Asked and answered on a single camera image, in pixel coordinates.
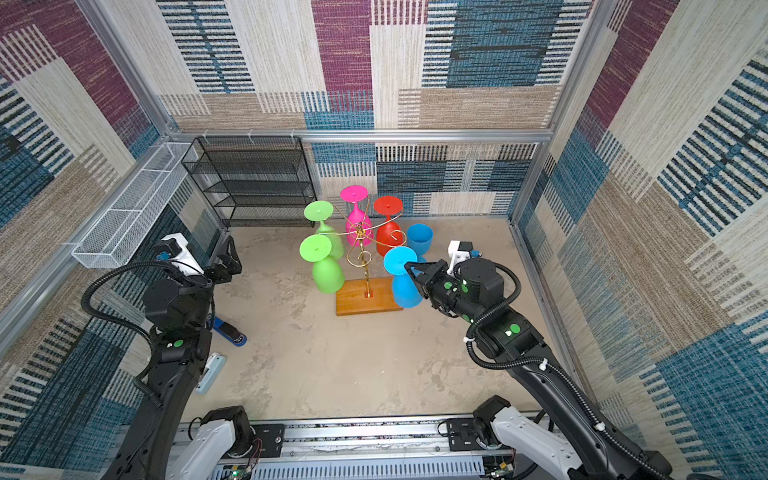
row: light blue object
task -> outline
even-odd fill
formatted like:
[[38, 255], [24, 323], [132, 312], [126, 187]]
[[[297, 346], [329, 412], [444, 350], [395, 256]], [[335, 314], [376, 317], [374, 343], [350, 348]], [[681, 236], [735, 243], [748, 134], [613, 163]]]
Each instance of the light blue object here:
[[434, 232], [423, 223], [414, 223], [408, 227], [406, 236], [408, 237], [406, 245], [416, 252], [416, 256], [423, 257], [432, 246]]
[[408, 247], [395, 247], [384, 256], [384, 268], [394, 275], [392, 297], [402, 308], [412, 308], [422, 301], [422, 296], [406, 272], [406, 263], [417, 261], [416, 253]]
[[210, 388], [210, 384], [214, 382], [217, 376], [219, 376], [219, 372], [224, 367], [225, 363], [227, 363], [226, 356], [216, 352], [211, 353], [208, 360], [205, 362], [205, 374], [203, 374], [203, 378], [200, 379], [200, 382], [194, 389], [195, 393], [207, 392]]

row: black mesh shelf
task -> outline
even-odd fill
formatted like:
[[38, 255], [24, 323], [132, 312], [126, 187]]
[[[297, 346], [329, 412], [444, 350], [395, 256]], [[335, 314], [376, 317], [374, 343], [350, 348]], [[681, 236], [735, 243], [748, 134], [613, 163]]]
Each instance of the black mesh shelf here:
[[301, 140], [198, 137], [187, 172], [228, 227], [311, 227], [304, 207], [316, 200]]

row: concrete floor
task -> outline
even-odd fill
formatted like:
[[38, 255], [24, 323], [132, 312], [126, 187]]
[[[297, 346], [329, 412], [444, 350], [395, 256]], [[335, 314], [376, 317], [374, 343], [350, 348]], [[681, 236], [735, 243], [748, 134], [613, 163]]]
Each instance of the concrete floor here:
[[[470, 240], [484, 257], [515, 271], [522, 293], [513, 308], [551, 338], [506, 220], [419, 221], [435, 231], [428, 261], [447, 258], [450, 240]], [[412, 223], [400, 221], [403, 230]], [[217, 287], [216, 311], [248, 343], [237, 348], [214, 333], [212, 351], [227, 364], [207, 394], [192, 394], [183, 421], [231, 405], [243, 405], [250, 419], [460, 413], [493, 395], [520, 410], [538, 408], [506, 372], [476, 366], [462, 342], [466, 322], [441, 315], [427, 300], [399, 312], [336, 316], [335, 296], [318, 292], [312, 265], [299, 256], [312, 233], [233, 229], [243, 273]], [[371, 250], [372, 276], [388, 276], [374, 245]], [[348, 280], [364, 277], [344, 259], [342, 265]]]

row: white wire basket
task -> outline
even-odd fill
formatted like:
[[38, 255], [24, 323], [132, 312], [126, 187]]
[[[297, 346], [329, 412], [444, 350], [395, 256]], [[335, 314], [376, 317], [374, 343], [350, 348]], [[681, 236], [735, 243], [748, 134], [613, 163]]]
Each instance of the white wire basket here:
[[187, 143], [167, 142], [131, 180], [72, 252], [85, 268], [117, 268], [131, 259], [195, 161]]

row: wooden base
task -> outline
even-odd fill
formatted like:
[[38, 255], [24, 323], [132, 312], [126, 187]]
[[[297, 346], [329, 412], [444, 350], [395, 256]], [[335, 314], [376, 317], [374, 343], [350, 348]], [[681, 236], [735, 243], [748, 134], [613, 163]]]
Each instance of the wooden base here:
[[366, 298], [366, 279], [347, 280], [336, 292], [336, 315], [402, 310], [392, 298], [392, 277], [372, 278], [371, 293], [373, 296]]

